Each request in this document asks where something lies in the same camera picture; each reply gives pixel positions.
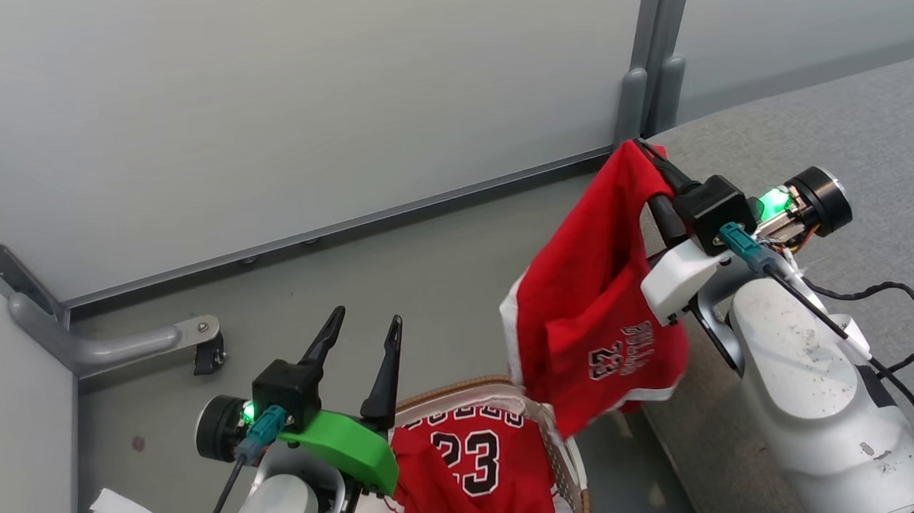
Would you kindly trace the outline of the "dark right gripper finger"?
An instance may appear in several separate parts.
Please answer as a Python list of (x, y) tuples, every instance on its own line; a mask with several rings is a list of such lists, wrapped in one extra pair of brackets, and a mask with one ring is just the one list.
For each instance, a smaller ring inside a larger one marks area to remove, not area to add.
[(678, 216), (673, 208), (673, 200), (667, 195), (653, 195), (648, 201), (648, 208), (666, 248), (674, 248), (688, 239), (684, 221)]
[(661, 177), (676, 196), (690, 194), (690, 192), (702, 185), (699, 180), (693, 180), (687, 174), (683, 173), (683, 171), (678, 169), (665, 154), (656, 150), (652, 144), (641, 139), (636, 139), (635, 141), (637, 147), (640, 148), (641, 153), (645, 155), (652, 166), (660, 172)]

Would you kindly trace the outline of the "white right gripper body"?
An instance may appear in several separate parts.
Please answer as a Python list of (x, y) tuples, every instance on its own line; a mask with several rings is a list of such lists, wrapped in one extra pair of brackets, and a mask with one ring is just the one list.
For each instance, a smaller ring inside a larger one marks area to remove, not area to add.
[(731, 259), (732, 251), (707, 255), (695, 240), (670, 248), (641, 282), (641, 292), (651, 314), (663, 327), (716, 274), (719, 265)]

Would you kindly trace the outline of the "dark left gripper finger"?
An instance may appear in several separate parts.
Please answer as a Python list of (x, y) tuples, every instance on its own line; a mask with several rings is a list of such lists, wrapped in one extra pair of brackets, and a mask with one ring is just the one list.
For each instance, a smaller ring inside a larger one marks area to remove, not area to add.
[(368, 397), (360, 408), (361, 423), (370, 431), (387, 432), (395, 424), (401, 368), (403, 322), (396, 315), (384, 339), (384, 359)]
[(320, 332), (315, 335), (313, 342), (309, 345), (309, 349), (305, 351), (301, 360), (298, 361), (299, 365), (322, 369), (327, 354), (337, 343), (346, 313), (344, 305), (338, 305), (331, 311)]

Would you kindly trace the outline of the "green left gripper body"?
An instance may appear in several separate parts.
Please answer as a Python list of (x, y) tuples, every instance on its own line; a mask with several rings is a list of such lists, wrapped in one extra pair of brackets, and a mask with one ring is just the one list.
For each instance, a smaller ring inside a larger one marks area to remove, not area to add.
[(399, 466), (388, 440), (351, 416), (321, 411), (301, 432), (285, 430), (278, 440), (299, 445), (371, 493), (395, 494)]

